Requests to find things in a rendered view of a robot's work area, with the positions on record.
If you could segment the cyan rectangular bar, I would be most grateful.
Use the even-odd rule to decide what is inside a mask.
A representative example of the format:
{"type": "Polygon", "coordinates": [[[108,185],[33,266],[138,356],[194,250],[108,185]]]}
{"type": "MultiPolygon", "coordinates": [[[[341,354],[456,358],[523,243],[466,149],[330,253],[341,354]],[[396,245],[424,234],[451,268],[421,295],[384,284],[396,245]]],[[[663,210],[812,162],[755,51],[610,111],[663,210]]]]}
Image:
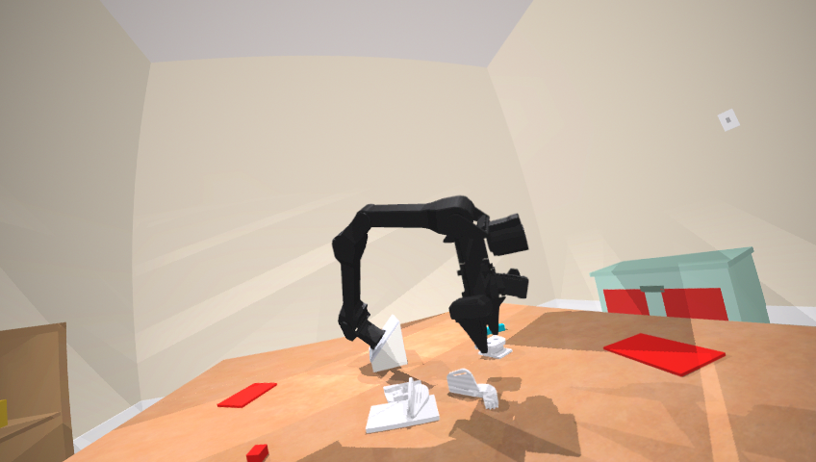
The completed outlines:
{"type": "MultiPolygon", "coordinates": [[[[500,324],[498,325],[498,332],[505,330],[504,325],[505,325],[505,324],[503,324],[503,323],[500,323],[500,324]]],[[[488,326],[487,326],[487,334],[492,334],[492,332],[491,332],[491,330],[489,329],[489,327],[488,327],[488,326]]]]}

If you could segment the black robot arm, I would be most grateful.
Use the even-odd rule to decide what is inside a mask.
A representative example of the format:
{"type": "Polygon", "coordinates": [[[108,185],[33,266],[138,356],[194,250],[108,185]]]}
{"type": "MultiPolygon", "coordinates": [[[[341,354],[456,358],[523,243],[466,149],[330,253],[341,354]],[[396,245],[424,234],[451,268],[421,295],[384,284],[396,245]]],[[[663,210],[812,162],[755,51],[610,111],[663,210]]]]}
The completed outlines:
{"type": "MultiPolygon", "coordinates": [[[[353,342],[358,337],[372,349],[387,331],[368,321],[368,304],[361,300],[360,260],[372,227],[426,228],[446,235],[443,242],[455,243],[458,265],[489,258],[486,243],[495,256],[528,250],[519,214],[490,221],[465,195],[423,204],[365,205],[331,245],[334,257],[341,263],[343,306],[338,323],[347,340],[353,342]]],[[[502,274],[493,267],[490,279],[492,299],[501,294],[526,298],[529,279],[518,269],[502,274]]]]}

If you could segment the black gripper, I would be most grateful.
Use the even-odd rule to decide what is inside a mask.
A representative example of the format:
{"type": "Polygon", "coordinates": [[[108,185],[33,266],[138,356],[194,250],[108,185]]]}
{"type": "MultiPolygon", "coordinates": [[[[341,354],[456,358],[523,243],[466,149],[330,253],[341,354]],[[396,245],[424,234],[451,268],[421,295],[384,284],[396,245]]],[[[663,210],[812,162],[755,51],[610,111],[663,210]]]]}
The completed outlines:
{"type": "Polygon", "coordinates": [[[481,353],[488,353],[487,325],[498,335],[499,307],[506,298],[503,294],[491,298],[492,268],[489,258],[459,265],[457,275],[462,276],[465,291],[448,307],[451,319],[462,326],[481,353]]]}

